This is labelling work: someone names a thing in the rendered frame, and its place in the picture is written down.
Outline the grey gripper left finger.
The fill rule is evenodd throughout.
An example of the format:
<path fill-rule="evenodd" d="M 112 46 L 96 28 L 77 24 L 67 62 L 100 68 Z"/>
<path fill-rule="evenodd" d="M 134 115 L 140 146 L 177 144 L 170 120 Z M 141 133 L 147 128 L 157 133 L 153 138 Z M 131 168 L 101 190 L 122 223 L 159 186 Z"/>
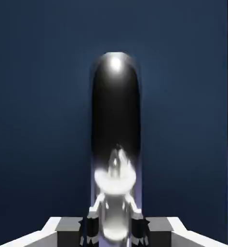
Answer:
<path fill-rule="evenodd" d="M 44 227 L 0 247 L 89 247 L 82 217 L 50 217 Z"/>

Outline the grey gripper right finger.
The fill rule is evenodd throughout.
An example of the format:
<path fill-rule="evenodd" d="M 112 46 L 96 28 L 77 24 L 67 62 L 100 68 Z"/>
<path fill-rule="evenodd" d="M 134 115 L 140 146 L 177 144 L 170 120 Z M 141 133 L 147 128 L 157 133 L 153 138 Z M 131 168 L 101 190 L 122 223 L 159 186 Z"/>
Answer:
<path fill-rule="evenodd" d="M 178 217 L 145 218 L 145 247 L 228 247 L 227 244 L 189 231 Z"/>

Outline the shiny dark curved metal handle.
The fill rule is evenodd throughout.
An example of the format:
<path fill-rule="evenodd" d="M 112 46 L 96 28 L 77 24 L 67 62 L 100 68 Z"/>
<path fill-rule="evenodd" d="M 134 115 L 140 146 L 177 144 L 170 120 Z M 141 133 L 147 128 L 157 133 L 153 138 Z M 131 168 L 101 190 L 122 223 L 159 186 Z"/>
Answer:
<path fill-rule="evenodd" d="M 130 247 L 141 152 L 140 86 L 133 59 L 107 52 L 93 65 L 91 207 L 87 247 Z"/>

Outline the dark blue cabinet door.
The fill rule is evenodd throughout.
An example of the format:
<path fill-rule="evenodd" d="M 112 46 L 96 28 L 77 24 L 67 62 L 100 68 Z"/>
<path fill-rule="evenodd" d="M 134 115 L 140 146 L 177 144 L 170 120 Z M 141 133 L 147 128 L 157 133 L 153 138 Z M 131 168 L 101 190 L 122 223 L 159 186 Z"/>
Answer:
<path fill-rule="evenodd" d="M 0 245 L 90 205 L 90 68 L 142 80 L 143 210 L 228 241 L 227 0 L 0 0 Z"/>

